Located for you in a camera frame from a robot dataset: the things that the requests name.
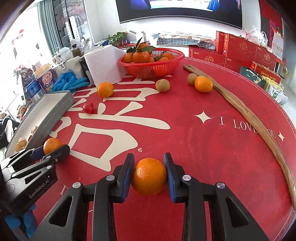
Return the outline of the dried husk fruit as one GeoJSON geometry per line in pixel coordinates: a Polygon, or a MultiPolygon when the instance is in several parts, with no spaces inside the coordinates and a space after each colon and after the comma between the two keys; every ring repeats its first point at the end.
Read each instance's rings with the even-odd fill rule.
{"type": "Polygon", "coordinates": [[[27,145],[27,143],[28,143],[28,141],[27,141],[27,139],[24,138],[24,137],[21,137],[21,138],[19,138],[19,140],[18,140],[18,144],[19,144],[21,147],[25,147],[25,146],[27,145]]]}
{"type": "Polygon", "coordinates": [[[36,132],[37,129],[38,129],[38,126],[35,126],[35,127],[31,130],[31,134],[33,135],[33,134],[36,132]]]}
{"type": "Polygon", "coordinates": [[[21,146],[20,143],[17,143],[17,144],[15,145],[15,151],[16,151],[16,152],[19,152],[19,151],[21,151],[21,150],[23,150],[23,146],[21,146]]]}

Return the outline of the red cherry tomato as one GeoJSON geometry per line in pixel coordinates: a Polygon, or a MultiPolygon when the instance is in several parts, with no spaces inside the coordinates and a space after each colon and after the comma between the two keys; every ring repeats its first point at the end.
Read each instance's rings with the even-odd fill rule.
{"type": "Polygon", "coordinates": [[[85,104],[83,105],[83,111],[87,114],[94,113],[94,104],[91,102],[85,102],[85,104]]]}

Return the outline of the large orange mandarin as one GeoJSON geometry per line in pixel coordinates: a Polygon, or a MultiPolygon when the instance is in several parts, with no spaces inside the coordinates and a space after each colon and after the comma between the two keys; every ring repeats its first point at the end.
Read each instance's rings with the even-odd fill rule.
{"type": "Polygon", "coordinates": [[[164,164],[154,158],[140,160],[132,174],[133,189],[144,196],[161,192],[167,182],[167,171],[164,164]]]}

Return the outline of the brown longan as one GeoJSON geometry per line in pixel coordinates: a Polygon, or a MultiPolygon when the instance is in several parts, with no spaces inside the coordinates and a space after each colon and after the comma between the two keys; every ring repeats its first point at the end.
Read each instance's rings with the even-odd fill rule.
{"type": "Polygon", "coordinates": [[[170,82],[166,79],[158,80],[155,86],[159,92],[167,92],[171,87],[170,82]]]}
{"type": "Polygon", "coordinates": [[[187,76],[187,83],[189,85],[194,85],[195,84],[195,79],[197,78],[198,76],[194,73],[190,73],[188,76],[187,76]]]}

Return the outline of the grey white storage tray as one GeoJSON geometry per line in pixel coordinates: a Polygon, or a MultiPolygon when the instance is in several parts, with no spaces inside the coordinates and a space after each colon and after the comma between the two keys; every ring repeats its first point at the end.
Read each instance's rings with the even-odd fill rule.
{"type": "Polygon", "coordinates": [[[31,130],[37,128],[28,141],[27,149],[42,146],[48,135],[65,112],[74,104],[74,97],[70,91],[57,91],[45,94],[26,114],[11,139],[5,157],[13,155],[19,138],[28,138],[31,130]]]}

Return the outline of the blue rubber gloves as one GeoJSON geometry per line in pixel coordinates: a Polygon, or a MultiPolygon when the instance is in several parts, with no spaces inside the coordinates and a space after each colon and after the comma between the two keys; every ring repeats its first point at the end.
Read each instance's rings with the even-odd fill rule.
{"type": "Polygon", "coordinates": [[[70,91],[74,93],[76,89],[87,87],[89,84],[90,82],[86,77],[77,78],[74,72],[69,71],[60,75],[53,84],[51,92],[70,91]]]}

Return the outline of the purple milk tea cup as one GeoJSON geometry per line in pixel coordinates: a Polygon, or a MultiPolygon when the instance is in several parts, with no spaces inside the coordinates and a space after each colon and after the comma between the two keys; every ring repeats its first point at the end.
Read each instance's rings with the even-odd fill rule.
{"type": "Polygon", "coordinates": [[[57,74],[51,64],[45,64],[35,71],[35,78],[46,92],[51,92],[57,79],[57,74]]]}

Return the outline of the round red table mat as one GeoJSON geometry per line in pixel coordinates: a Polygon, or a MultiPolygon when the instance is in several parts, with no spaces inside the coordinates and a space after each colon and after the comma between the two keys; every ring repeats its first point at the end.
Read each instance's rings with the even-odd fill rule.
{"type": "MultiPolygon", "coordinates": [[[[36,203],[38,222],[74,182],[92,184],[112,174],[127,153],[135,162],[170,152],[174,163],[200,182],[224,182],[256,219],[270,240],[281,240],[295,211],[283,172],[253,126],[216,90],[198,92],[187,83],[183,65],[195,66],[241,99],[264,123],[295,176],[295,120],[264,90],[216,65],[185,58],[167,76],[171,87],[158,93],[156,80],[124,77],[111,98],[96,87],[74,94],[75,104],[51,136],[71,153],[56,165],[58,181],[36,203]],[[83,111],[85,102],[94,113],[83,111]]],[[[118,240],[181,240],[184,205],[173,204],[167,186],[153,196],[132,188],[114,205],[118,240]]]]}

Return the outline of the white appliance with faucet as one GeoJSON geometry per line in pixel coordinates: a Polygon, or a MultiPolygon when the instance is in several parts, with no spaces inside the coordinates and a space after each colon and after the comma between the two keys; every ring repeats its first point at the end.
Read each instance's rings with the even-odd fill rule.
{"type": "Polygon", "coordinates": [[[77,78],[84,77],[84,70],[80,64],[82,57],[73,57],[72,50],[64,47],[52,56],[53,67],[57,77],[66,72],[73,72],[77,78]]]}

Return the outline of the black electronic device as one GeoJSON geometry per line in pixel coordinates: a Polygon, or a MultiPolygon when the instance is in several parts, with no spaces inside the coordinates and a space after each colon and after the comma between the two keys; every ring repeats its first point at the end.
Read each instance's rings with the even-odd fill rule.
{"type": "Polygon", "coordinates": [[[79,60],[79,62],[80,62],[80,65],[81,65],[81,67],[82,67],[82,69],[83,69],[83,71],[84,71],[84,73],[85,73],[85,75],[86,75],[86,77],[87,77],[87,79],[88,79],[88,81],[90,83],[90,86],[94,85],[94,81],[93,81],[93,78],[92,78],[91,73],[89,71],[89,68],[87,66],[85,58],[82,57],[79,60]]]}

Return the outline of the white paper towel roll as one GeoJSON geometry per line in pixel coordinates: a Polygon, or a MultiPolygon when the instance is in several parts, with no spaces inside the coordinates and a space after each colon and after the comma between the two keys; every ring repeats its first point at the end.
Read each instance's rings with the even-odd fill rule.
{"type": "Polygon", "coordinates": [[[84,55],[96,87],[103,82],[115,84],[122,80],[127,71],[123,66],[118,65],[117,62],[125,54],[125,51],[122,51],[113,45],[107,45],[94,48],[84,55]]]}

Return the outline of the red plastic fruit basket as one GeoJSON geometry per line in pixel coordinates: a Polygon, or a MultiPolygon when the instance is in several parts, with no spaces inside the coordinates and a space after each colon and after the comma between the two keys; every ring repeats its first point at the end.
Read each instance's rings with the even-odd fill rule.
{"type": "Polygon", "coordinates": [[[152,51],[152,56],[159,56],[163,52],[169,52],[173,55],[172,60],[156,61],[149,63],[124,63],[124,57],[118,59],[118,66],[123,67],[127,73],[136,78],[154,79],[162,78],[174,73],[181,61],[184,59],[184,53],[175,49],[156,48],[152,51]]]}

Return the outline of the green gift box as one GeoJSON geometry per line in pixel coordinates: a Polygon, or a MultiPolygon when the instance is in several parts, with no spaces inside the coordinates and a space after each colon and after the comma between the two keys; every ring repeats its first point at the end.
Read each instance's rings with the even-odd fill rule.
{"type": "Polygon", "coordinates": [[[262,89],[266,89],[266,81],[252,69],[241,66],[239,74],[260,86],[262,89]]]}

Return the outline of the red gift boxes stack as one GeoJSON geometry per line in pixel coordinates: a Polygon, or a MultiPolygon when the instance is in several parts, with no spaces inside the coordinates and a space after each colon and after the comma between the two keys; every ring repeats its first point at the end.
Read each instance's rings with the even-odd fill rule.
{"type": "Polygon", "coordinates": [[[216,32],[215,50],[190,45],[189,57],[214,63],[237,73],[244,66],[277,83],[281,80],[274,72],[279,59],[273,53],[247,39],[221,31],[216,32]]]}

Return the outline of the plaid cloth on counter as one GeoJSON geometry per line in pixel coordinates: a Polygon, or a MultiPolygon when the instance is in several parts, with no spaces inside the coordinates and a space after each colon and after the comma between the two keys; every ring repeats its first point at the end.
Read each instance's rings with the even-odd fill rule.
{"type": "Polygon", "coordinates": [[[164,46],[190,46],[196,45],[200,48],[209,50],[216,49],[216,39],[203,36],[200,34],[187,34],[187,33],[161,33],[158,35],[157,45],[164,46]]]}

